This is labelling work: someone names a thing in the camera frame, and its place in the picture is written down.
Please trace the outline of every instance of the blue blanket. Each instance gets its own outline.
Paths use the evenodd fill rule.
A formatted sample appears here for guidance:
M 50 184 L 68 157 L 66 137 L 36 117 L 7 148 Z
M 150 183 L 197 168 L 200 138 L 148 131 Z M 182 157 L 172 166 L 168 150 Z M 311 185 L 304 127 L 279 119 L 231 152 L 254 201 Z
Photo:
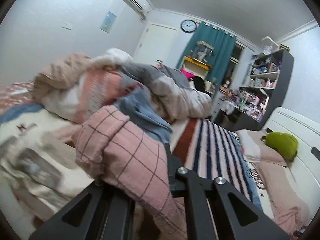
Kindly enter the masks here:
M 153 111 L 145 93 L 136 87 L 129 95 L 119 98 L 114 106 L 130 117 L 151 138 L 169 143 L 171 126 Z
M 43 109 L 42 105 L 34 103 L 11 107 L 4 114 L 0 115 L 0 124 L 14 120 L 23 113 L 35 113 L 41 109 Z

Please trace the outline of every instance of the teal curtain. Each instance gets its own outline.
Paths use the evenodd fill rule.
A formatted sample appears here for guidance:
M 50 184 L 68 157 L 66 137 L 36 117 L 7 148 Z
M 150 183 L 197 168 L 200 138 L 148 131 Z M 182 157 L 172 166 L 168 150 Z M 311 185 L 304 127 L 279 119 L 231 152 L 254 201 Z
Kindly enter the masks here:
M 208 62 L 209 65 L 212 65 L 212 68 L 209 70 L 206 80 L 211 81 L 215 77 L 216 84 L 220 84 L 227 70 L 236 37 L 231 36 L 225 30 L 201 22 L 181 55 L 176 68 L 180 66 L 183 57 L 187 56 L 190 50 L 195 49 L 197 41 L 205 41 L 214 48 L 213 56 Z

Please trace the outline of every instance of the white wall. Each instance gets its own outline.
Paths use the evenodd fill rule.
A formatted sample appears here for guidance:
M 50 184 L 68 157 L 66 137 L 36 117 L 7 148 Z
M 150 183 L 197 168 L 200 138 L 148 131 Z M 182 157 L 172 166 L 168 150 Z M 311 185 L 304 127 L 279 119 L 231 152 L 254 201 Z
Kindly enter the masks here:
M 175 68 L 181 54 L 183 53 L 186 45 L 188 44 L 190 38 L 193 35 L 193 33 L 183 32 L 180 28 L 181 22 L 186 19 L 188 18 L 184 15 L 168 13 L 158 10 L 153 10 L 148 15 L 149 22 L 160 23 L 178 29 L 178 35 L 172 45 L 172 49 L 170 50 L 166 59 L 163 59 L 163 63 L 168 67 Z
M 320 123 L 320 27 L 283 44 L 294 57 L 283 107 Z
M 233 77 L 233 80 L 231 82 L 231 89 L 238 89 L 242 85 L 243 78 L 247 74 L 248 65 L 251 64 L 251 56 L 253 54 L 258 54 L 258 51 L 252 51 L 251 49 L 248 49 L 247 47 L 244 47 L 241 53 L 240 62 L 237 66 L 236 73 Z
M 100 30 L 108 11 L 117 16 L 110 33 Z M 0 25 L 0 84 L 31 80 L 72 52 L 95 57 L 117 47 L 133 55 L 145 24 L 123 0 L 17 0 Z

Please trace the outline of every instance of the white door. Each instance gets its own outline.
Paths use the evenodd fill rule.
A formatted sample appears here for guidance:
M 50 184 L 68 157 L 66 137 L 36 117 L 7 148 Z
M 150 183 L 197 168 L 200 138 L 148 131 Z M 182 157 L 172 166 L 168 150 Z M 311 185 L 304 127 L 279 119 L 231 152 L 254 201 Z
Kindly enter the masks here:
M 149 23 L 138 45 L 134 61 L 154 64 L 165 60 L 176 38 L 177 29 L 156 23 Z

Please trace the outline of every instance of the white headboard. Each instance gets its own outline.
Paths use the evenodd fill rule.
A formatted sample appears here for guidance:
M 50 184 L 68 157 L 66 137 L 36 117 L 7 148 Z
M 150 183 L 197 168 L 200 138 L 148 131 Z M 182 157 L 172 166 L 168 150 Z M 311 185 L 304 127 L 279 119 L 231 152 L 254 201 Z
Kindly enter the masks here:
M 288 164 L 286 174 L 293 190 L 309 206 L 312 219 L 320 206 L 320 160 L 311 153 L 312 147 L 320 150 L 320 124 L 278 107 L 263 128 L 290 133 L 297 138 L 298 155 Z

